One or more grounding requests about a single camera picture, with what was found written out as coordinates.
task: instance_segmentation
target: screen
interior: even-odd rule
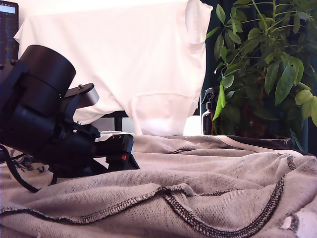
[[[18,59],[19,44],[13,38],[19,29],[19,6],[0,1],[0,63]]]

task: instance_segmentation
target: fabric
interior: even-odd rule
[[[125,110],[136,134],[182,135],[206,72],[212,7],[199,0],[28,17],[15,38],[49,47],[76,68],[71,87],[93,82],[100,96],[74,120]]]
[[[317,236],[316,157],[218,136],[134,140],[140,170],[52,186],[47,173],[28,180],[35,194],[1,167],[1,238]]]

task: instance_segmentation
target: beige blanket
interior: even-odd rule
[[[1,167],[1,238],[317,237],[317,159],[224,136],[136,136],[140,170],[59,180]]]

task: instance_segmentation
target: green leaf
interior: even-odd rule
[[[217,5],[217,8],[216,8],[216,14],[219,20],[224,24],[224,21],[226,19],[226,14],[224,13],[224,10],[219,4]]]
[[[220,52],[221,47],[223,47],[223,37],[220,34],[216,40],[216,43],[214,45],[214,50],[213,50],[213,54],[216,60],[218,60],[221,56],[221,52]]]
[[[258,42],[255,41],[245,41],[244,45],[241,45],[241,53],[242,57],[244,57],[247,53],[253,51],[253,49],[258,45]]]
[[[304,12],[298,12],[297,15],[300,19],[303,19],[305,21],[309,19],[309,15]]]
[[[299,82],[298,86],[300,86],[301,88],[307,89],[309,91],[311,91],[311,88],[308,87],[306,84]]]
[[[265,108],[257,107],[253,113],[254,115],[266,120],[278,120],[269,110]]]
[[[234,4],[241,4],[245,5],[247,3],[251,2],[251,0],[237,0]]]
[[[220,82],[220,95],[221,95],[221,105],[224,108],[224,106],[226,106],[226,97],[224,95],[224,88],[223,88],[223,84],[222,82]]]
[[[214,112],[214,116],[212,120],[216,120],[216,118],[220,115],[221,111],[222,111],[222,105],[221,105],[221,96],[219,94],[218,96],[218,101],[217,101],[217,106],[216,106],[216,110]]]
[[[233,7],[233,8],[231,9],[231,16],[234,17],[236,14],[237,14],[237,8],[236,8],[236,7]]]
[[[223,65],[224,65],[223,62],[221,62],[220,64],[218,64],[217,69],[214,71],[214,73],[216,73],[216,71],[217,71],[221,66],[223,66]]]
[[[250,8],[250,6],[246,5],[235,5],[236,8]]]
[[[317,126],[317,97],[314,96],[313,99],[311,100],[311,111],[312,111],[312,119]]]
[[[234,21],[232,22],[232,31],[233,31],[233,35],[237,34],[237,27]]]
[[[297,105],[302,105],[304,103],[308,103],[313,99],[312,93],[304,89],[296,94],[295,101]]]
[[[231,74],[233,74],[234,72],[237,72],[237,71],[239,71],[239,70],[240,70],[240,69],[235,69],[235,70],[233,70],[233,71],[231,71],[231,72],[229,72],[229,73],[225,73],[224,76],[231,75]]]
[[[236,29],[237,29],[237,32],[239,32],[239,33],[241,33],[241,32],[243,32],[243,30],[242,30],[242,25],[240,24],[237,24],[237,22],[240,22],[239,20],[234,20],[234,23],[235,23],[235,25],[236,25]]]
[[[270,93],[276,81],[278,67],[279,67],[279,62],[275,62],[267,68],[267,74],[266,74],[265,83],[264,83],[264,88],[267,94]]]
[[[293,68],[295,70],[294,85],[296,86],[302,80],[302,77],[304,74],[304,65],[303,65],[303,62],[299,58],[295,58],[295,57],[290,59],[290,64],[293,65]]]
[[[249,31],[249,34],[248,34],[248,39],[249,40],[252,40],[258,36],[260,36],[262,34],[262,32],[259,30],[259,28],[253,28]]]
[[[240,21],[247,21],[246,15],[243,13],[243,11],[237,9],[237,13],[234,16],[234,19],[240,20]]]
[[[229,101],[229,99],[232,98],[233,94],[234,94],[234,91],[228,92],[226,95],[226,101]]]
[[[232,83],[233,83],[233,80],[234,80],[233,74],[228,75],[228,76],[225,76],[225,78],[224,78],[223,81],[222,81],[223,86],[224,86],[225,88],[231,87],[231,85],[232,85]]]
[[[224,33],[224,39],[226,41],[227,48],[234,48],[234,42],[230,39],[227,32]]]
[[[284,65],[289,65],[289,62],[288,62],[288,57],[286,57],[286,55],[284,54],[281,54],[281,58],[282,58],[282,61],[284,63]]]
[[[276,92],[275,92],[275,105],[280,104],[289,94],[295,82],[295,70],[292,66],[288,65],[283,71],[279,79]]]
[[[288,12],[284,16],[284,19],[282,21],[282,26],[288,25],[290,19],[291,19],[291,13]]]
[[[294,16],[294,28],[293,28],[294,34],[296,34],[298,32],[300,27],[301,27],[301,20],[300,20],[298,14],[296,14]]]
[[[302,115],[303,115],[303,119],[306,120],[307,118],[309,118],[312,115],[312,107],[311,107],[311,103],[307,102],[304,103],[302,106]]]
[[[241,39],[237,34],[234,35],[233,31],[231,31],[230,29],[228,29],[227,32],[228,32],[230,39],[233,40],[233,42],[235,42],[237,44],[241,44]]]
[[[270,63],[272,61],[272,59],[276,56],[281,56],[282,55],[282,52],[281,51],[278,51],[278,52],[274,52],[272,54],[269,54],[266,58],[265,58],[265,62],[266,63]]]
[[[296,134],[291,130],[291,137],[292,140],[296,142],[297,147],[300,149],[300,151],[304,151],[304,149],[302,148],[301,144],[299,143]]]
[[[216,28],[214,28],[212,31],[210,31],[207,35],[206,35],[206,39],[208,39],[210,36],[212,36],[214,33],[216,33],[216,31],[220,28],[220,26],[217,26]]]
[[[223,113],[234,124],[240,123],[240,109],[236,105],[227,104],[227,106],[223,109]]]
[[[258,96],[259,92],[255,88],[246,87],[246,94],[248,98],[250,98],[251,100],[254,100]]]
[[[223,61],[225,61],[227,63],[227,48],[221,47],[220,54],[221,54],[221,58],[223,59]]]
[[[243,63],[236,63],[236,64],[233,64],[231,66],[229,66],[226,70],[226,72],[224,73],[225,75],[228,75],[230,72],[236,70],[236,69],[239,69],[241,66],[243,65]]]
[[[301,36],[298,38],[298,43],[303,43],[304,40],[306,39],[306,34],[304,32],[300,34]]]

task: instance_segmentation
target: white t-shirt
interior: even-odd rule
[[[28,17],[15,38],[49,47],[76,68],[71,87],[93,82],[97,104],[76,110],[91,123],[125,110],[136,134],[181,135],[195,111],[206,72],[212,7],[199,0]]]

